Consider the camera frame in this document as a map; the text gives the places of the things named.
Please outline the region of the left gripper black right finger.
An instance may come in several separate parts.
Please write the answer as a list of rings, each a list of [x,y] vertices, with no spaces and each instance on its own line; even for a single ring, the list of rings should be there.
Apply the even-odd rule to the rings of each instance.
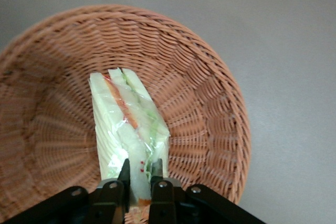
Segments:
[[[163,177],[163,161],[152,164],[149,223],[264,223],[203,184],[184,190]]]

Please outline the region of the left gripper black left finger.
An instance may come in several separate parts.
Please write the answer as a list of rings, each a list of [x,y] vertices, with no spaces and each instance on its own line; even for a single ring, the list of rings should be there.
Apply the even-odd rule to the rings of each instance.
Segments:
[[[72,186],[4,222],[125,223],[129,194],[130,162],[125,159],[118,178],[102,180],[92,193]]]

